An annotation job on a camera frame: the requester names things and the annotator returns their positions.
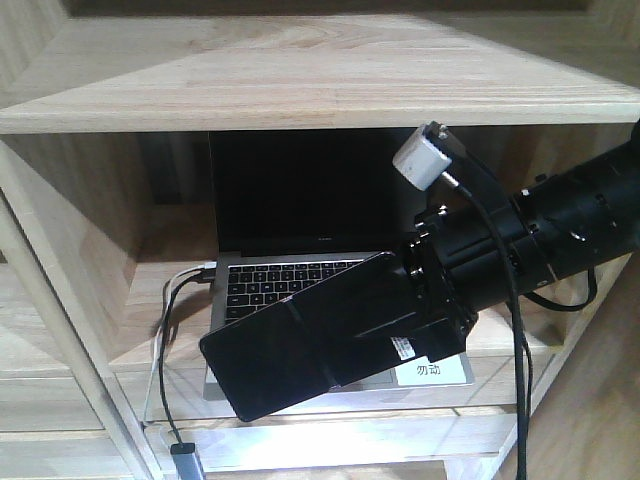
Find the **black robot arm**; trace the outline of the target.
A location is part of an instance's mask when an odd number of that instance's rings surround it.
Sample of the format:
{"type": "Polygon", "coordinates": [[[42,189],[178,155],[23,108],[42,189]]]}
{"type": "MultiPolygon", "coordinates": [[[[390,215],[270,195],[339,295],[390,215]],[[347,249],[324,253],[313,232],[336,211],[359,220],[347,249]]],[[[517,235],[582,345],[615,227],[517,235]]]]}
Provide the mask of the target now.
{"type": "Polygon", "coordinates": [[[402,251],[413,310],[384,314],[362,338],[405,337],[440,360],[464,351],[481,310],[639,247],[637,138],[515,194],[435,122],[420,126],[393,164],[420,190],[447,181],[467,206],[416,217],[417,236],[402,251]]]}

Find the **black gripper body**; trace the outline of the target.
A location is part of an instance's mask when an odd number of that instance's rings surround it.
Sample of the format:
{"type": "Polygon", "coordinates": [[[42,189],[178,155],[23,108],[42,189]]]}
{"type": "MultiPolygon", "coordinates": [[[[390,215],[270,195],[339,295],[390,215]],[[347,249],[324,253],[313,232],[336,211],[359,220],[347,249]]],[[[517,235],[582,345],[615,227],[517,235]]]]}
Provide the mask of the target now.
{"type": "Polygon", "coordinates": [[[466,351],[478,313],[509,299],[508,278],[474,207],[430,207],[415,216],[415,226],[416,236],[402,253],[423,305],[420,318],[398,332],[419,356],[436,362],[466,351]]]}

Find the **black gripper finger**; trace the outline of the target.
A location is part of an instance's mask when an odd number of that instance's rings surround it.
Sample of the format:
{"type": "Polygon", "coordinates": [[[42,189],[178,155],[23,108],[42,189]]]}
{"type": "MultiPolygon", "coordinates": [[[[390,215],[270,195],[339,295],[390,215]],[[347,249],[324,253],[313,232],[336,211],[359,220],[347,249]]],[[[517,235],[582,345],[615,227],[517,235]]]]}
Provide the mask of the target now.
{"type": "Polygon", "coordinates": [[[356,341],[392,338],[412,337],[422,327],[424,317],[417,312],[411,312],[397,318],[375,318],[366,322],[360,322],[353,328],[352,339],[356,341]]]}

